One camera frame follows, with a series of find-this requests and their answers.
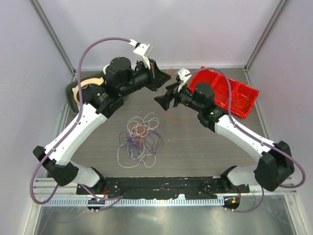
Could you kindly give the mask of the dark green plastic tray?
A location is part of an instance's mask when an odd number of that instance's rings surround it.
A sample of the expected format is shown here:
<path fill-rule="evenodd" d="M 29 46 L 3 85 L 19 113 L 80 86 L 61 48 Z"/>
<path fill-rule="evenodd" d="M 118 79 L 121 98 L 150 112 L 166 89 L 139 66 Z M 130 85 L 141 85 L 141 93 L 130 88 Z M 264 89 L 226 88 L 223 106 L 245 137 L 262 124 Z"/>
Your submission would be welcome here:
<path fill-rule="evenodd" d="M 101 71 L 99 73 L 95 73 L 93 75 L 90 75 L 88 77 L 85 78 L 80 78 L 81 83 L 83 83 L 86 80 L 89 79 L 100 79 L 102 81 L 104 81 L 105 75 L 104 73 Z M 70 110 L 74 113 L 74 114 L 78 114 L 79 113 L 79 108 L 80 105 L 75 101 L 74 98 L 74 91 L 75 88 L 77 87 L 78 82 L 77 80 L 69 83 L 66 88 L 65 88 L 65 95 L 66 95 L 66 100 L 67 100 L 67 104 L 70 108 Z M 91 104 L 95 109 L 96 109 L 96 113 L 101 113 L 103 111 L 103 109 L 106 108 L 106 106 L 108 105 L 107 101 L 102 102 L 100 99 L 94 97 L 94 98 L 90 98 L 89 102 L 86 102 L 86 104 Z"/>

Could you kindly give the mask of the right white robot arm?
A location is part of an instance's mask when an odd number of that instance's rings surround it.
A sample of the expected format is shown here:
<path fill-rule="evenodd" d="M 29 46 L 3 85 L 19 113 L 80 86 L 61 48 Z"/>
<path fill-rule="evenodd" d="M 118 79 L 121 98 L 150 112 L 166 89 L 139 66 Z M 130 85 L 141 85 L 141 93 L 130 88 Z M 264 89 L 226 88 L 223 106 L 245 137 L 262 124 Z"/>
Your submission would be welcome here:
<path fill-rule="evenodd" d="M 259 184 L 267 191 L 275 191 L 294 173 L 294 164 L 286 157 L 291 154 L 289 145 L 263 138 L 231 118 L 215 103 L 210 84 L 199 83 L 194 91 L 187 86 L 179 87 L 178 83 L 166 89 L 165 95 L 154 98 L 164 110 L 169 109 L 171 101 L 174 106 L 182 104 L 193 109 L 202 126 L 231 140 L 255 161 L 251 166 L 232 166 L 226 170 L 226 178 L 221 180 L 224 192 L 233 193 L 239 185 L 249 184 Z"/>

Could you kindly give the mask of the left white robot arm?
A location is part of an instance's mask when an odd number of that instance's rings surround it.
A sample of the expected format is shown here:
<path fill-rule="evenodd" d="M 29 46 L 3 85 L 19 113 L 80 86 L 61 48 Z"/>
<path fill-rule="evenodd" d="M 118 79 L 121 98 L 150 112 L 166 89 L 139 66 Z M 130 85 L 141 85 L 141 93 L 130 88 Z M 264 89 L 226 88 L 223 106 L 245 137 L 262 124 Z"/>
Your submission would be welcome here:
<path fill-rule="evenodd" d="M 132 69 L 126 57 L 116 57 L 104 67 L 103 78 L 82 81 L 83 110 L 53 142 L 36 146 L 34 156 L 59 186 L 77 183 L 87 187 L 93 195 L 100 195 L 105 178 L 95 168 L 83 167 L 71 158 L 86 138 L 124 104 L 124 97 L 147 88 L 157 91 L 170 75 L 161 71 L 154 60 L 150 67 L 142 61 Z"/>

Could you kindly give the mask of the red plastic divided bin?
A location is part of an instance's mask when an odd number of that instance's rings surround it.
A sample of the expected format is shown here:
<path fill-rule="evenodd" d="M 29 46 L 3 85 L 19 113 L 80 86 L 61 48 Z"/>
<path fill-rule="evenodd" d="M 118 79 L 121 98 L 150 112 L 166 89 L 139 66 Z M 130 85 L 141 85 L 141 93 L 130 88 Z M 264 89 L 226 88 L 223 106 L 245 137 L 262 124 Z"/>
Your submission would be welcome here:
<path fill-rule="evenodd" d="M 230 104 L 232 114 L 240 118 L 246 118 L 249 115 L 259 95 L 257 89 L 231 78 L 226 81 L 220 73 L 213 70 L 196 73 L 188 88 L 194 91 L 196 85 L 201 82 L 211 85 L 215 93 L 215 103 L 218 106 L 227 110 Z"/>

